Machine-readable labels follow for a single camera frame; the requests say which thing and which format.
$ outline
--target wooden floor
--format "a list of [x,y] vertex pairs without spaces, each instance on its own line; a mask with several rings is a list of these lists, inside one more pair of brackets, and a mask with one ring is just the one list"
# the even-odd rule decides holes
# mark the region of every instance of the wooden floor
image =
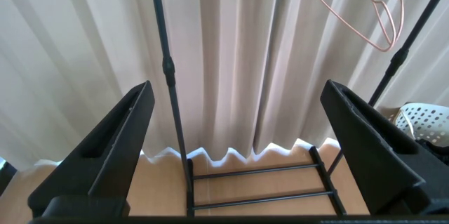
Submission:
[[[329,167],[338,149],[332,145],[323,145],[319,152]],[[201,175],[285,164],[307,164],[311,162],[311,157],[306,149],[295,146],[288,155],[277,150],[267,150],[257,161],[254,156],[245,161],[230,153],[219,167],[214,167],[204,154],[195,156],[193,160],[194,174]],[[13,178],[10,186],[0,197],[0,223],[26,223],[31,219],[27,197],[54,168],[54,164],[39,165],[20,172]],[[365,202],[344,159],[335,169],[332,181],[348,214],[368,214]],[[198,180],[194,184],[194,190],[196,204],[208,204],[295,192],[313,192],[323,190],[323,185],[316,169],[310,168]],[[177,155],[168,153],[153,159],[142,155],[128,194],[130,215],[185,216],[185,192],[182,164]],[[328,196],[196,211],[196,216],[306,214],[335,214],[335,212]]]

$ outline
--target white basket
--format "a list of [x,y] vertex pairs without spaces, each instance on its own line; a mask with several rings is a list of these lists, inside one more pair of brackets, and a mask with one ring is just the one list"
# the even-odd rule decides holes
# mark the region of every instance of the white basket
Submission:
[[413,139],[428,140],[439,147],[449,146],[449,107],[408,103],[400,108],[393,121]]

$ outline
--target garment rack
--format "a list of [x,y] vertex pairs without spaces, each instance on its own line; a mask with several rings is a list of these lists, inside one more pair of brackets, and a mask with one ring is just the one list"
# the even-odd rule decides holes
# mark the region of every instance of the garment rack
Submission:
[[[414,40],[416,39],[417,35],[420,33],[420,31],[423,28],[426,21],[429,19],[429,16],[433,12],[433,10],[435,9],[435,7],[439,1],[440,0],[430,0],[430,2],[427,4],[427,7],[425,8],[424,12],[421,14],[416,25],[413,27],[413,30],[410,33],[409,37],[406,39],[406,42],[404,43],[402,48],[400,48],[394,54],[393,58],[391,59],[391,63],[388,66],[387,71],[385,72],[385,75],[383,76],[379,86],[376,88],[373,96],[371,97],[369,105],[371,105],[371,106],[375,105],[378,98],[382,94],[383,90],[387,87],[391,78],[395,75],[398,68],[406,60],[410,47],[412,46]],[[337,190],[333,186],[332,181],[330,179],[330,175],[335,170],[335,167],[338,165],[339,161],[343,157],[343,152],[341,150],[337,154],[335,160],[333,161],[333,163],[330,166],[328,171],[326,171],[325,165],[324,165],[323,161],[321,160],[318,151],[313,146],[309,150],[309,153],[313,160],[313,163],[311,163],[311,164],[298,164],[298,165],[284,166],[284,167],[277,167],[277,168],[235,171],[235,172],[228,172],[228,173],[208,174],[208,175],[194,175],[194,172],[193,172],[194,162],[191,159],[187,158],[186,150],[185,150],[185,142],[184,142],[184,136],[182,133],[182,124],[181,124],[180,111],[179,111],[179,105],[177,102],[177,93],[176,93],[176,87],[175,87],[175,85],[176,85],[175,65],[170,56],[170,51],[169,51],[169,47],[168,47],[168,37],[167,37],[165,18],[164,18],[164,14],[163,14],[163,4],[162,4],[162,0],[153,0],[153,3],[154,3],[154,10],[156,12],[156,20],[157,20],[157,24],[158,24],[159,37],[161,40],[161,47],[162,47],[162,53],[163,53],[163,72],[166,76],[166,82],[167,82],[168,90],[170,93],[170,101],[171,101],[171,107],[172,107],[172,111],[173,111],[173,117],[175,120],[177,141],[178,141],[179,148],[180,148],[182,166],[183,166],[183,169],[185,172],[185,179],[186,179],[186,184],[187,184],[187,216],[194,217],[195,210],[200,210],[200,209],[212,209],[212,208],[217,208],[217,207],[238,206],[238,205],[243,205],[243,204],[255,204],[255,203],[262,203],[262,202],[272,202],[272,201],[283,200],[283,199],[297,199],[297,198],[303,198],[303,197],[315,197],[315,196],[322,196],[322,195],[329,196],[329,199],[330,199],[337,215],[339,215],[339,216],[346,215],[346,211],[344,210],[342,202],[341,202],[340,198],[338,197]],[[310,169],[310,168],[315,168],[318,171],[320,178],[321,178],[321,182],[323,183],[324,188],[325,188],[324,191],[300,193],[300,194],[293,194],[293,195],[284,195],[284,196],[278,196],[278,197],[263,197],[263,198],[259,198],[259,199],[247,199],[247,200],[241,200],[241,201],[222,202],[222,203],[216,203],[216,204],[195,205],[195,200],[194,200],[194,181],[195,180],[216,179],[216,178],[224,178],[227,176],[244,176],[244,175],[249,175],[249,174],[254,174],[254,173],[265,173],[265,172],[272,172],[272,171],[287,171],[287,170],[292,170],[292,169]]]

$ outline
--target pleated curtain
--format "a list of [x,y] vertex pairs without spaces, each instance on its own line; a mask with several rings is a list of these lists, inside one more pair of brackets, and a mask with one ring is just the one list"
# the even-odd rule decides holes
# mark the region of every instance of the pleated curtain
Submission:
[[[385,45],[369,0],[326,1]],[[384,1],[398,23],[398,1]],[[428,1],[405,0],[402,36],[383,53],[319,0],[163,0],[187,151],[219,160],[230,147],[319,146],[333,135],[319,101],[326,80],[368,100]],[[382,113],[449,105],[448,6],[441,0],[413,44]],[[178,150],[161,65],[152,0],[0,0],[0,156],[18,169],[64,159],[146,79],[156,106],[143,151]]]

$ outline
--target clothes hanger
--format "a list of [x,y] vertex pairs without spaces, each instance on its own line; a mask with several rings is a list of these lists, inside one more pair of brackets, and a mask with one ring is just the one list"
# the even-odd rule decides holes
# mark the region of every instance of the clothes hanger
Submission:
[[[391,48],[393,48],[393,46],[396,44],[396,42],[399,39],[399,36],[401,35],[402,32],[402,27],[403,27],[403,21],[404,21],[404,2],[403,0],[399,0],[400,5],[401,5],[401,13],[400,13],[400,20],[399,20],[399,27],[398,27],[398,31],[396,31],[396,26],[394,24],[393,18],[391,16],[390,10],[388,9],[388,6],[385,2],[380,1],[380,0],[371,0],[371,2],[373,3],[374,9],[376,11],[376,15],[377,15],[377,20],[380,24],[380,27],[382,28],[382,33],[385,36],[385,39],[387,40],[387,43],[389,44],[388,47],[386,48],[382,48],[380,46],[378,46],[377,44],[375,44],[373,41],[369,40],[368,38],[366,38],[362,33],[360,33],[359,31],[357,31],[354,27],[352,27],[348,22],[346,22],[337,12],[335,12],[332,7],[330,7],[324,0],[320,0],[321,3],[324,4],[325,7],[327,7],[329,9],[329,11],[331,13],[333,13],[335,15],[335,17],[337,17],[340,21],[342,21],[347,27],[349,27],[352,31],[354,31],[357,35],[359,35],[362,39],[364,39],[366,42],[368,42],[371,46],[375,47],[376,49],[378,49],[379,51],[382,52],[387,52],[389,50],[391,50]],[[379,14],[379,10],[377,8],[377,4],[381,4],[382,7],[385,10],[385,13],[387,14],[388,20],[390,22],[391,25],[391,30],[393,33],[393,37],[390,38],[389,35],[387,34],[387,31],[385,30],[385,26],[382,23],[380,14]]]

